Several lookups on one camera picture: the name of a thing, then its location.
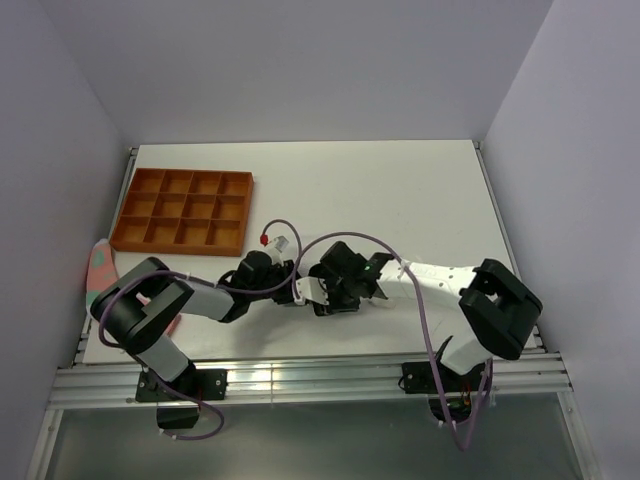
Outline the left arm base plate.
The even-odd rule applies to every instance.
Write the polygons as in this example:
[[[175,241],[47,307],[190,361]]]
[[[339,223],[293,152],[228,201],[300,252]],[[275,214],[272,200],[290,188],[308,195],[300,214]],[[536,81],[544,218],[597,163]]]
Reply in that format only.
[[[204,401],[223,400],[226,395],[227,371],[225,369],[195,369],[183,373],[167,385],[190,398]],[[140,373],[135,401],[157,403],[179,401],[160,385],[160,378],[151,370]]]

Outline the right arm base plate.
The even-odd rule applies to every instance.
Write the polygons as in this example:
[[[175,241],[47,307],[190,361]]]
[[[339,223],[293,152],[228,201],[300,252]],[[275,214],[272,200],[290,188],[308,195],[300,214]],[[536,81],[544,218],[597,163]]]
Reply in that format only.
[[[458,375],[442,365],[438,365],[438,367],[444,392],[446,394],[461,394],[478,389],[485,365],[476,365],[465,375]],[[398,385],[405,393],[437,394],[436,383],[429,361],[402,363],[401,372],[402,375],[398,381]]]

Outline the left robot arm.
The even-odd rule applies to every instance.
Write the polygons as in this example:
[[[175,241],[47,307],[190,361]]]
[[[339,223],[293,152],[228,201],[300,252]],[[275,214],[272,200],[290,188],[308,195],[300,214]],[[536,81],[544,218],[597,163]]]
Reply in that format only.
[[[118,348],[157,374],[164,393],[183,399],[194,389],[195,367],[167,333],[174,318],[184,313],[231,323],[255,301],[289,304],[293,267],[292,260],[254,250],[213,286],[149,257],[99,293],[90,314]]]

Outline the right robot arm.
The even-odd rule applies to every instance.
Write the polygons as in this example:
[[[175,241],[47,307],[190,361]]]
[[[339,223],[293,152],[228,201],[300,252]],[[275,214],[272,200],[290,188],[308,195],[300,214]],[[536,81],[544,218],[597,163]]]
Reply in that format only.
[[[413,299],[422,308],[449,309],[427,324],[440,338],[433,365],[435,383],[452,390],[476,366],[493,357],[520,358],[543,306],[503,263],[485,259],[476,267],[410,262],[389,252],[370,258],[338,241],[294,286],[297,303],[318,316],[355,312],[363,299]]]

